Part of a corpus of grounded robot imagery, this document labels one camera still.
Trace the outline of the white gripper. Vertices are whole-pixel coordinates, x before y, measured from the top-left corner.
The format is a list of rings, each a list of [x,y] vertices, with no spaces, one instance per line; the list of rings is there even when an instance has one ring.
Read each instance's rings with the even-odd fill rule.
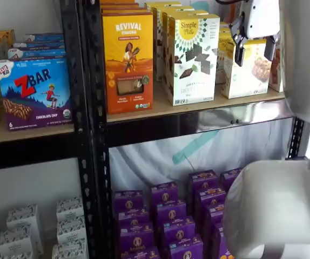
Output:
[[[278,0],[242,1],[240,14],[230,24],[231,37],[235,43],[234,61],[242,66],[244,45],[248,39],[266,37],[264,57],[272,61],[280,40],[280,14]]]

